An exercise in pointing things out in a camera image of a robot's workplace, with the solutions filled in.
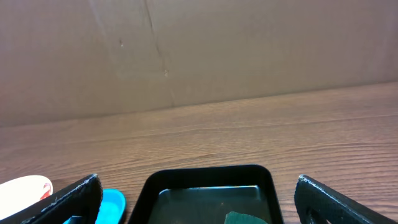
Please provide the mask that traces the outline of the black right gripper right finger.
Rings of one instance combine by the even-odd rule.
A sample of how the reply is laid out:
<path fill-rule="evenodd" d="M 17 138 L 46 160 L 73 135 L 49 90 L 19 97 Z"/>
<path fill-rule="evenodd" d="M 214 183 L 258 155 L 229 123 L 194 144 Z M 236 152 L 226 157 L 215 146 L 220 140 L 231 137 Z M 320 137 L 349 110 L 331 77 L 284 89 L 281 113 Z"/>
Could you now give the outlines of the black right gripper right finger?
<path fill-rule="evenodd" d="M 298 178 L 294 202 L 302 224 L 397 224 L 307 175 Z"/>

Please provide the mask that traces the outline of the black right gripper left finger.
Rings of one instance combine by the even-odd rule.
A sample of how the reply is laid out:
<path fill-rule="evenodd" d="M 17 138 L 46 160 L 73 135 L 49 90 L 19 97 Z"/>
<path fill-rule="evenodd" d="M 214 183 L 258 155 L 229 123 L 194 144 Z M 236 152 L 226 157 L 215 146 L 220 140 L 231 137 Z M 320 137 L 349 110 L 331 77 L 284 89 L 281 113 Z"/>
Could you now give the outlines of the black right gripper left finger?
<path fill-rule="evenodd" d="M 1 223 L 95 224 L 103 199 L 103 188 L 97 174 L 90 174 L 55 194 L 1 220 Z"/>

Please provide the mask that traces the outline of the green yellow sponge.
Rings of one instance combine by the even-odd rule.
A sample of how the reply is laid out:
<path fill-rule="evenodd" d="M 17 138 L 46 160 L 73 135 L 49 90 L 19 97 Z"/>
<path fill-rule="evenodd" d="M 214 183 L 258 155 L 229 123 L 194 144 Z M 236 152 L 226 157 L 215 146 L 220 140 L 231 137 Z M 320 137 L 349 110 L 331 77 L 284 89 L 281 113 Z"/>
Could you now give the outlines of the green yellow sponge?
<path fill-rule="evenodd" d="M 267 224 L 267 222 L 252 215 L 229 212 L 225 216 L 224 224 Z"/>

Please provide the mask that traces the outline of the white plate with sauce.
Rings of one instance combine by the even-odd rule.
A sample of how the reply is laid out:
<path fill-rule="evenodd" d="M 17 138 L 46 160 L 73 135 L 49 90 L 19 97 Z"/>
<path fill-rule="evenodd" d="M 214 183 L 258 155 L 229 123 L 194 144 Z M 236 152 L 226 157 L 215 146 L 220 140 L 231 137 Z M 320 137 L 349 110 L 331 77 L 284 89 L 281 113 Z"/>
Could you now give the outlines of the white plate with sauce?
<path fill-rule="evenodd" d="M 52 182 L 42 175 L 28 175 L 2 183 L 1 220 L 52 194 Z"/>

